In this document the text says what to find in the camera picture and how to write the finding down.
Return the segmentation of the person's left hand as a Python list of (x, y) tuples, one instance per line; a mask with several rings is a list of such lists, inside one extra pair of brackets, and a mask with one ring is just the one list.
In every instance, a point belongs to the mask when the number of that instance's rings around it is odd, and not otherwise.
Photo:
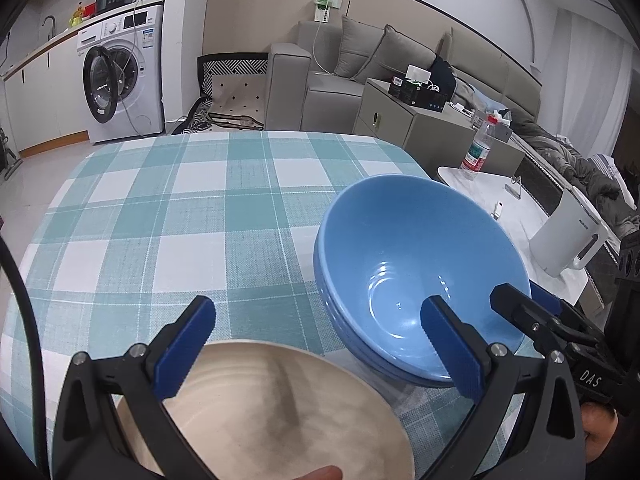
[(335, 465), (328, 465), (303, 474), (294, 480), (342, 480), (343, 471)]

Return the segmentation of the person's right hand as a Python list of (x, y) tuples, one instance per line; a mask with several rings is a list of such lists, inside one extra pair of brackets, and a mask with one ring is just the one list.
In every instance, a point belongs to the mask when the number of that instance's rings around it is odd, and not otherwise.
[(585, 434), (586, 461), (596, 460), (606, 449), (618, 425), (616, 411), (606, 406), (585, 402), (580, 407)]

